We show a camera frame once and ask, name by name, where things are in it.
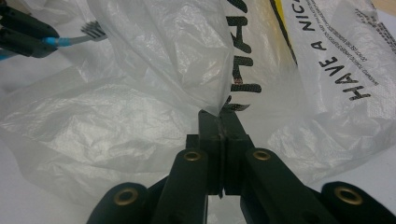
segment brass insert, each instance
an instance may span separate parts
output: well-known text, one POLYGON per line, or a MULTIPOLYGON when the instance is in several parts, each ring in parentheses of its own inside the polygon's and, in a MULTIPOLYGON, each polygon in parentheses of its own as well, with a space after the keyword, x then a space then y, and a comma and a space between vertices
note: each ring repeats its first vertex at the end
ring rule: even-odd
POLYGON ((271 155, 268 154, 265 151, 255 151, 253 153, 253 156, 257 159, 257 160, 261 160, 261 161, 268 161, 269 159, 271 159, 271 155))
POLYGON ((114 203, 119 206, 134 203, 138 196, 137 190, 133 188, 122 189, 114 196, 114 203))
POLYGON ((340 186, 335 188, 334 193, 344 203, 353 205, 360 205, 363 203, 363 198, 353 189, 340 186))
POLYGON ((187 161, 198 161, 201 159, 201 154, 195 151, 189 151, 186 154, 184 154, 184 159, 187 161))

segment white table surface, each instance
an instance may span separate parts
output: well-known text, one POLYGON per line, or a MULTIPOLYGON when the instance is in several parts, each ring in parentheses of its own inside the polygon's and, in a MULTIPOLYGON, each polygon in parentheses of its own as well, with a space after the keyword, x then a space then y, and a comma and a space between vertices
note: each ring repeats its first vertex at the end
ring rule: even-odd
MULTIPOLYGON (((380 11, 378 14, 393 36, 396 36, 396 18, 380 11)), ((25 63, 31 64, 33 70, 40 69, 42 65, 38 60, 28 60, 25 63)), ((56 70, 56 67, 49 67, 42 77, 50 75, 51 69, 56 70)), ((10 89, 14 90, 42 77, 24 77, 21 74, 20 77, 3 80, 9 82, 10 89)), ((5 94, 6 92, 0 92, 0 97, 5 94)), ((392 148, 357 169, 323 179, 310 187, 320 190, 324 183, 345 181, 359 186, 396 214, 395 173, 396 148, 392 148)), ((70 207, 68 203, 26 181, 21 176, 13 154, 0 139, 0 224, 70 224, 76 223, 76 220, 86 220, 87 214, 91 212, 89 210, 78 205, 70 207)))

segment black lettering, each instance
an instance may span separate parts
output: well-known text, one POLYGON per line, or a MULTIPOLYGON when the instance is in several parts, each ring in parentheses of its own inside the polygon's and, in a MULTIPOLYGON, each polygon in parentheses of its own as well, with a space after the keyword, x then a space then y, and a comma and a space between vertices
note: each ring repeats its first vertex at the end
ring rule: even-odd
POLYGON ((304 13, 304 12, 305 12, 305 9, 304 9, 302 6, 299 6, 299 7, 300 7, 300 10, 297 10, 297 9, 295 8, 295 5, 294 5, 294 4, 291 4, 291 7, 293 8, 293 11, 294 11, 295 13, 304 13))
POLYGON ((240 84, 231 85, 231 91, 248 91, 248 92, 262 92, 262 86, 259 84, 240 84))
POLYGON ((233 57, 233 82, 237 85, 244 83, 241 77, 241 72, 239 71, 239 65, 251 67, 253 66, 253 60, 251 58, 242 56, 233 57))
POLYGON ((322 42, 319 41, 319 42, 312 43, 312 44, 311 44, 311 47, 314 48, 314 49, 326 50, 326 49, 323 48, 321 45, 322 45, 322 42))
POLYGON ((236 36, 231 34, 233 37, 233 46, 244 51, 245 53, 251 53, 251 47, 244 43, 242 38, 242 27, 248 25, 248 19, 246 17, 227 17, 229 26, 236 26, 236 36))
POLYGON ((338 62, 338 59, 335 58, 335 57, 332 57, 331 61, 326 60, 326 61, 324 61, 324 63, 323 62, 319 62, 319 64, 320 64, 321 67, 326 67, 327 65, 332 64, 332 63, 336 63, 336 62, 338 62))
POLYGON ((361 90, 363 88, 364 88, 363 86, 359 86, 359 87, 354 87, 354 88, 349 88, 349 89, 343 90, 343 92, 352 91, 355 94, 355 96, 349 98, 350 101, 359 100, 364 97, 370 97, 371 96, 370 94, 360 94, 358 92, 358 90, 361 90))
POLYGON ((337 80, 335 80, 336 84, 347 84, 347 83, 358 83, 358 80, 353 80, 350 77, 350 73, 344 75, 343 77, 338 78, 337 80))
POLYGON ((325 71, 334 70, 330 74, 330 76, 332 77, 334 74, 336 74, 337 72, 341 71, 343 68, 344 68, 344 66, 340 65, 340 66, 335 66, 335 67, 331 67, 331 68, 326 68, 325 71))
POLYGON ((230 104, 232 99, 233 99, 232 96, 228 96, 228 99, 224 104, 224 108, 228 108, 233 111, 243 111, 243 110, 246 110, 250 106, 250 105, 230 104))
POLYGON ((227 0, 231 5, 239 8, 239 10, 247 13, 248 12, 248 7, 242 0, 227 0))
POLYGON ((312 25, 312 22, 310 22, 310 21, 299 21, 299 23, 305 24, 305 26, 303 27, 304 31, 315 31, 315 29, 309 28, 309 26, 312 25))

